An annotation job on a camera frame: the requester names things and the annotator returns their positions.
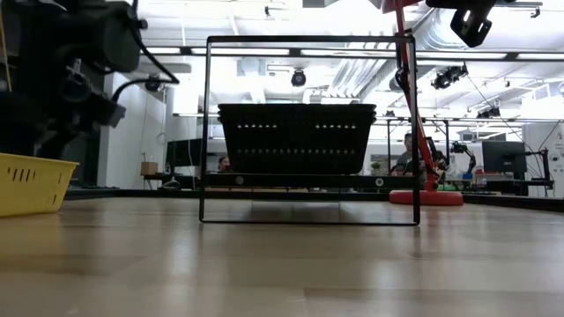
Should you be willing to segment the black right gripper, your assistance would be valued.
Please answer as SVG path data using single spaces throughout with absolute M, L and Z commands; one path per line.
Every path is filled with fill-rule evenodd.
M 497 0 L 426 0 L 428 7 L 456 10 L 450 28 L 468 47 L 483 43 L 492 26 L 487 17 L 496 3 Z

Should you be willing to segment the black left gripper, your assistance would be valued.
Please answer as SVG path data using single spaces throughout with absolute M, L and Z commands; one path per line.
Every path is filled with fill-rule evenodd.
M 104 93 L 81 70 L 80 59 L 55 58 L 49 66 L 51 77 L 39 94 L 37 156 L 84 157 L 90 134 L 104 125 Z

